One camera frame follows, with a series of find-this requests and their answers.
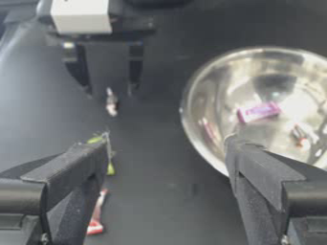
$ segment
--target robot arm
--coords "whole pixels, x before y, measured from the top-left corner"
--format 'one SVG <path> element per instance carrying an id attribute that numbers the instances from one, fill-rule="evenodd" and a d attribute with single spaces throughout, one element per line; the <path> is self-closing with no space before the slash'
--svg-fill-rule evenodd
<path id="1" fill-rule="evenodd" d="M 103 140 L 0 174 L 2 244 L 83 244 L 107 158 Z"/>
<path id="2" fill-rule="evenodd" d="M 226 165 L 250 244 L 327 244 L 327 172 L 235 136 Z"/>

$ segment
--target white robot part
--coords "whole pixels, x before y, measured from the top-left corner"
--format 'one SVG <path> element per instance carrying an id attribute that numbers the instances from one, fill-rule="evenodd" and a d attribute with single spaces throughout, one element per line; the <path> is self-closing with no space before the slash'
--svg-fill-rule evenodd
<path id="1" fill-rule="evenodd" d="M 51 16 L 60 34 L 113 33 L 110 0 L 52 0 Z"/>

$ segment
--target pink object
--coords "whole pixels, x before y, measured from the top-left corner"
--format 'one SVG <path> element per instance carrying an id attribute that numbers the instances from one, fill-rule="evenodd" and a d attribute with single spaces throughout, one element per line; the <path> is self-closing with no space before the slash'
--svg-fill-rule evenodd
<path id="1" fill-rule="evenodd" d="M 105 189 L 101 192 L 101 197 L 98 199 L 98 204 L 97 204 L 97 208 L 94 211 L 94 215 L 93 215 L 93 219 L 87 228 L 87 234 L 93 235 L 93 234 L 102 234 L 105 232 L 105 225 L 102 224 L 102 207 L 105 204 L 105 199 L 107 196 L 109 190 Z"/>
<path id="2" fill-rule="evenodd" d="M 259 119 L 266 119 L 282 113 L 279 106 L 274 102 L 267 102 L 257 107 L 241 108 L 238 110 L 238 117 L 242 123 L 250 123 Z"/>

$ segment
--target black table surface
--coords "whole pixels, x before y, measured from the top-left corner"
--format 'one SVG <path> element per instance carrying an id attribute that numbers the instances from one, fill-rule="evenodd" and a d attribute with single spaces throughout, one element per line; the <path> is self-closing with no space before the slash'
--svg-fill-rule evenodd
<path id="1" fill-rule="evenodd" d="M 134 98 L 126 96 L 126 44 L 87 48 L 95 88 L 90 100 L 34 20 L 11 28 L 3 39 L 0 170 L 111 131 L 117 176 L 106 180 L 106 232 L 86 244 L 247 244 L 229 181 L 195 152 L 182 128 L 183 87 L 195 69 L 235 48 L 281 45 L 327 55 L 326 24 L 313 10 L 295 8 L 295 1 L 253 0 L 238 8 L 226 1 L 203 2 L 145 13 L 155 15 L 159 32 L 147 41 L 143 84 Z M 102 103 L 107 86 L 122 99 L 117 119 Z"/>

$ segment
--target stainless steel bowl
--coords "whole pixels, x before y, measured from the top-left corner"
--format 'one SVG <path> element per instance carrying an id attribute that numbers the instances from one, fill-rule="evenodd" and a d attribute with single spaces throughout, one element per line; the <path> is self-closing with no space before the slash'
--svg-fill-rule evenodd
<path id="1" fill-rule="evenodd" d="M 279 116 L 250 123 L 239 121 L 241 108 L 271 101 L 282 109 Z M 186 88 L 181 113 L 197 150 L 225 175 L 223 139 L 234 133 L 273 152 L 327 169 L 325 57 L 275 47 L 219 56 L 195 73 Z M 297 124 L 313 134 L 306 147 L 298 145 L 293 135 Z"/>

